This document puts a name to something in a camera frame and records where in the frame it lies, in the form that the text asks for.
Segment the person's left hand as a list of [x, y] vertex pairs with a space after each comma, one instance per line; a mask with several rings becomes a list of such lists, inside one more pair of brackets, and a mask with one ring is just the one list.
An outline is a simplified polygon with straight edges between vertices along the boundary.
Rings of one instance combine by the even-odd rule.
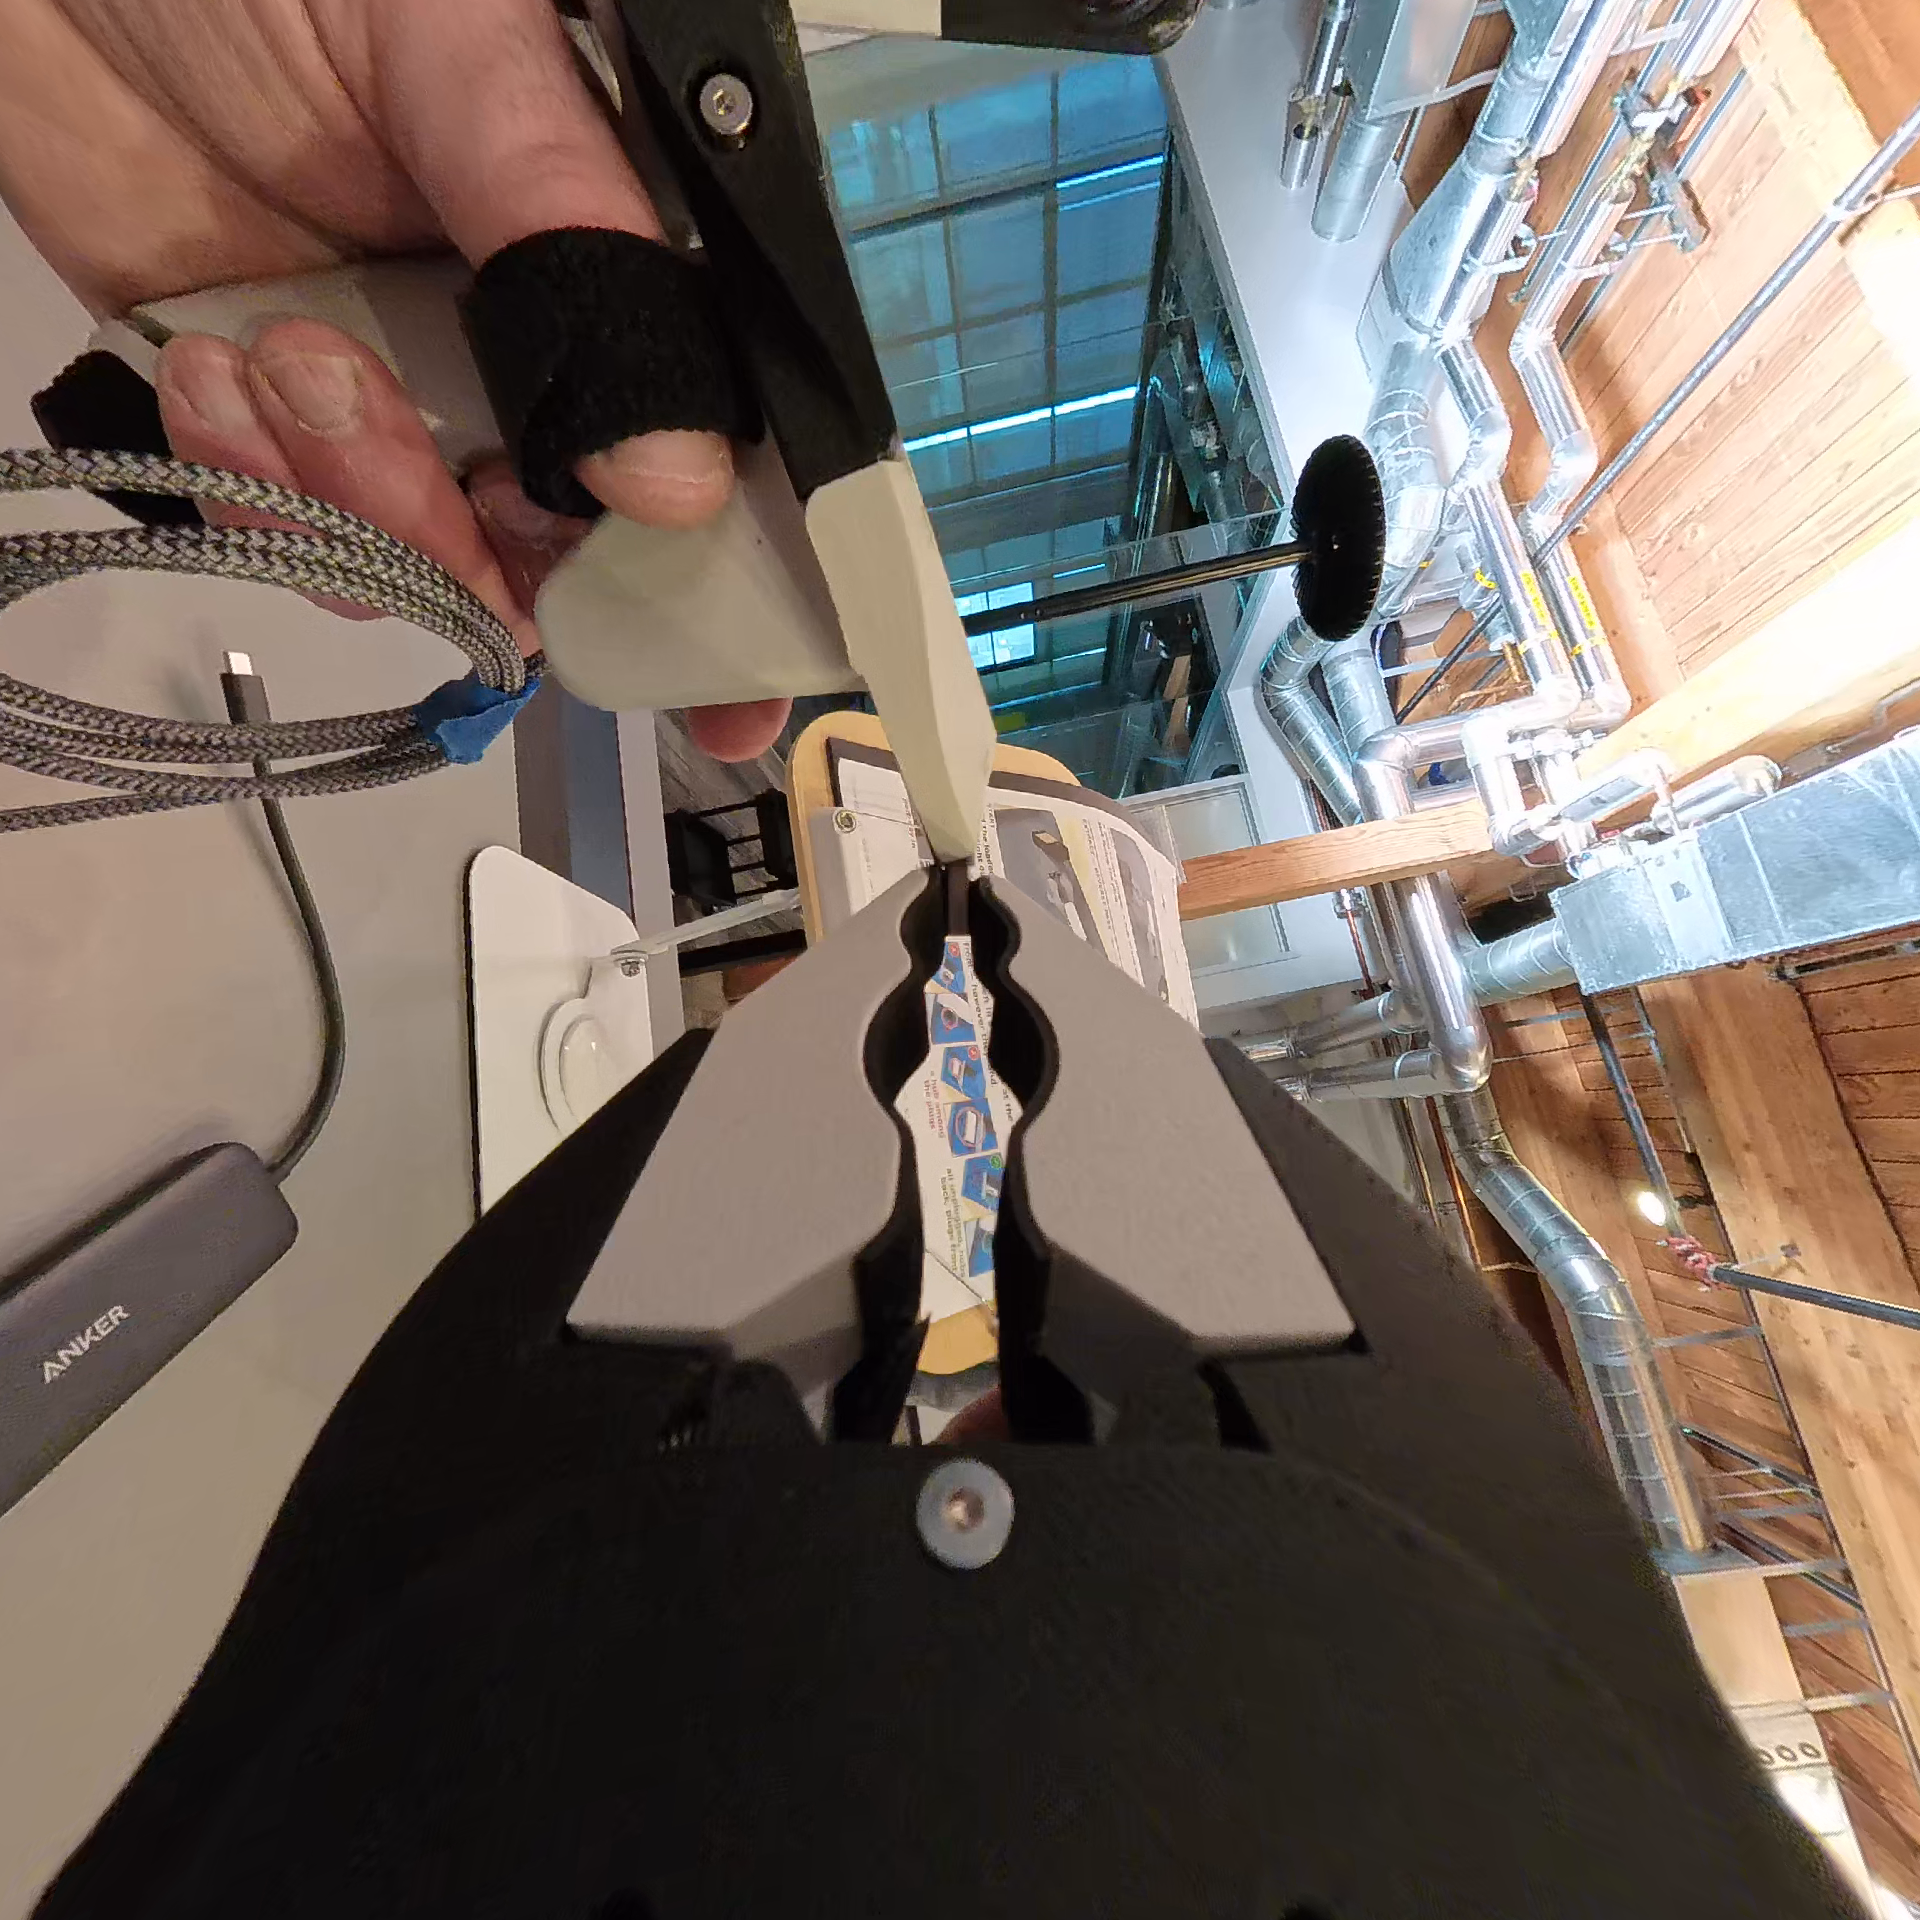
[[[558, 228], [665, 238], [543, 3], [7, 3], [1, 97], [5, 203], [92, 314], [382, 253], [477, 267]], [[174, 339], [156, 404], [176, 458], [393, 534], [540, 649], [536, 592], [588, 520], [501, 461], [455, 479], [355, 339]]]

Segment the black pole with round disc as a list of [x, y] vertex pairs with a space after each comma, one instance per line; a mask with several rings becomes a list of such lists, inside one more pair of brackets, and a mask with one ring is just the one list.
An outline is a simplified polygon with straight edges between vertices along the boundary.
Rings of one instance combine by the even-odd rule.
[[1150, 607], [1199, 588], [1291, 572], [1301, 620], [1314, 638], [1343, 642], [1365, 629], [1385, 574], [1385, 494], [1378, 464], [1356, 436], [1323, 440], [1301, 469], [1291, 499], [1291, 540], [1235, 556], [1135, 574], [1116, 583], [1049, 593], [1031, 601], [962, 615], [969, 638], [1033, 624]]

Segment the silver ventilation duct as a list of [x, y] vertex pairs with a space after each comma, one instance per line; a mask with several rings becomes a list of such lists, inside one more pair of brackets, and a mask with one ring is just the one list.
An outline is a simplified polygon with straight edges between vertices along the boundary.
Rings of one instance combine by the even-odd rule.
[[[1681, 1461], [1679, 1421], [1626, 1284], [1494, 1128], [1470, 1130], [1491, 1115], [1480, 1100], [1491, 1073], [1481, 1012], [1572, 980], [1606, 993], [1676, 979], [1686, 959], [1697, 971], [1737, 959], [1731, 917], [1707, 895], [1721, 930], [1716, 947], [1697, 936], [1692, 947], [1667, 944], [1652, 971], [1613, 979], [1598, 970], [1618, 944], [1598, 914], [1623, 899], [1609, 876], [1634, 881], [1639, 891], [1626, 903], [1649, 926], [1657, 908], [1644, 871], [1654, 854], [1768, 803], [1785, 772], [1781, 761], [1752, 754], [1682, 782], [1652, 751], [1628, 753], [1609, 772], [1581, 771], [1587, 753], [1679, 687], [1637, 709], [1575, 540], [1816, 261], [1893, 206], [1900, 170], [1915, 157], [1915, 108], [1824, 200], [1783, 264], [1602, 461], [1595, 422], [1565, 369], [1565, 301], [1576, 282], [1608, 265], [1659, 136], [1670, 119], [1687, 118], [1695, 85], [1728, 57], [1763, 6], [1670, 4], [1661, 36], [1647, 43], [1644, 73], [1664, 87], [1618, 97], [1618, 136], [1597, 148], [1597, 165], [1608, 168], [1592, 166], [1542, 232], [1529, 225], [1542, 168], [1645, 4], [1504, 9], [1510, 34], [1473, 133], [1413, 211], [1378, 277], [1389, 357], [1365, 439], [1387, 520], [1378, 604], [1343, 642], [1314, 638], [1295, 615], [1263, 663], [1261, 698], [1273, 732], [1323, 796], [1356, 803], [1356, 826], [1412, 822], [1418, 771], [1460, 761], [1493, 851], [1572, 875], [1575, 917], [1554, 917], [1553, 949], [1525, 949], [1515, 939], [1488, 947], [1469, 939], [1457, 890], [1437, 875], [1368, 885], [1383, 912], [1389, 986], [1365, 1018], [1298, 1028], [1289, 1039], [1293, 1057], [1316, 1064], [1340, 1044], [1378, 1035], [1425, 1039], [1425, 1048], [1344, 1077], [1301, 1073], [1293, 1087], [1442, 1105], [1469, 1187], [1569, 1312], [1608, 1461], [1657, 1561], [1689, 1567], [1711, 1556], [1709, 1514]], [[1518, 691], [1491, 709], [1400, 717], [1374, 701], [1385, 682], [1361, 663], [1361, 640], [1376, 623], [1404, 613], [1448, 534], [1470, 543], [1475, 615], [1501, 642]]]

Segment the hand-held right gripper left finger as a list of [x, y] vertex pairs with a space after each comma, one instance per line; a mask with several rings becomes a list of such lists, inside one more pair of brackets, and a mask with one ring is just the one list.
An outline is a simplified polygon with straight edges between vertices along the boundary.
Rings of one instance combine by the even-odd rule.
[[910, 986], [901, 879], [713, 1031], [569, 1309], [583, 1338], [781, 1369], [825, 1398], [860, 1357], [854, 1262], [895, 1213], [897, 1117], [865, 1044]]

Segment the slim dark grey hub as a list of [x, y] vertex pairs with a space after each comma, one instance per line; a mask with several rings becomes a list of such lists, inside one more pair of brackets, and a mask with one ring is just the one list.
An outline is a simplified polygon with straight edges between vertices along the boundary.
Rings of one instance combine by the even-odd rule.
[[272, 1169], [205, 1147], [5, 1286], [1, 1507], [14, 1510], [298, 1237]]

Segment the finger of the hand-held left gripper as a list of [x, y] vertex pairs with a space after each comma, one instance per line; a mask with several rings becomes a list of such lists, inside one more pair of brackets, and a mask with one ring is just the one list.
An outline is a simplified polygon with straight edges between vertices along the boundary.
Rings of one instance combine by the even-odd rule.
[[938, 863], [971, 863], [996, 723], [917, 479], [901, 451], [815, 490], [803, 522], [852, 668]]
[[736, 492], [687, 532], [606, 519], [540, 586], [536, 624], [564, 691], [607, 713], [862, 688], [790, 492]]

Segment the brown wooden post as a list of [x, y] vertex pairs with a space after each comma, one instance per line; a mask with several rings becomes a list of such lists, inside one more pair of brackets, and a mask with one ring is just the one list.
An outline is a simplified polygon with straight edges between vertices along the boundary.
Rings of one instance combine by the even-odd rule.
[[[1888, 543], [1654, 701], [1581, 761], [1609, 772], [1661, 753], [1682, 782], [1752, 754], [1774, 761], [1837, 738], [1915, 684], [1915, 583], [1877, 569]], [[1398, 826], [1353, 826], [1205, 854], [1183, 866], [1179, 917], [1195, 926], [1367, 885], [1499, 867], [1485, 807], [1447, 803]]]

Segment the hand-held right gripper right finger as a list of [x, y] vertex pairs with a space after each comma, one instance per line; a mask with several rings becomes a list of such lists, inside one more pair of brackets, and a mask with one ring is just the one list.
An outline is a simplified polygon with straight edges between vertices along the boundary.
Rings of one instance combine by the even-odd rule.
[[1022, 1227], [1044, 1264], [1039, 1355], [1075, 1387], [1329, 1352], [1356, 1331], [1200, 1034], [1007, 891], [1007, 1012], [1033, 1012]]

